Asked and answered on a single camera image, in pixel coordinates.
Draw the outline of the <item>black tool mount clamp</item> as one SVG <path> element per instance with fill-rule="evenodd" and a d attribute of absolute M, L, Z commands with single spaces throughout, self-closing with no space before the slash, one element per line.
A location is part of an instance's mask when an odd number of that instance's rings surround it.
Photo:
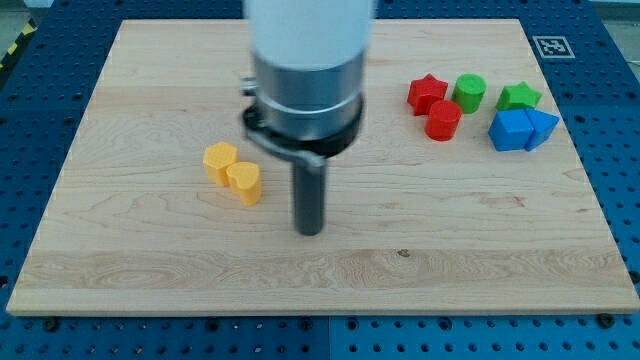
<path fill-rule="evenodd" d="M 331 158 L 347 149 L 360 131 L 364 112 L 364 96 L 359 95 L 356 114 L 339 132 L 317 140 L 298 140 L 277 133 L 268 127 L 257 102 L 246 108 L 241 114 L 244 137 L 264 152 L 280 160 L 295 165 L 319 167 Z"/>

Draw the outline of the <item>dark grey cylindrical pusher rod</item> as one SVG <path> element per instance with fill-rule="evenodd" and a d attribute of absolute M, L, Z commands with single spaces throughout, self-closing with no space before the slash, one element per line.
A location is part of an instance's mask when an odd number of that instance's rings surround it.
<path fill-rule="evenodd" d="M 292 168 L 294 226 L 305 236 L 319 234 L 325 223 L 327 161 Z"/>

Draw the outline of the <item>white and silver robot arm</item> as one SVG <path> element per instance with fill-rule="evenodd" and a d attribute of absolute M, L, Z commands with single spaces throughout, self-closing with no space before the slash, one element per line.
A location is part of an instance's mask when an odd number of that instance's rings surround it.
<path fill-rule="evenodd" d="M 246 137 L 292 169 L 294 226 L 320 233 L 329 158 L 356 139 L 375 0 L 247 0 L 254 74 Z"/>

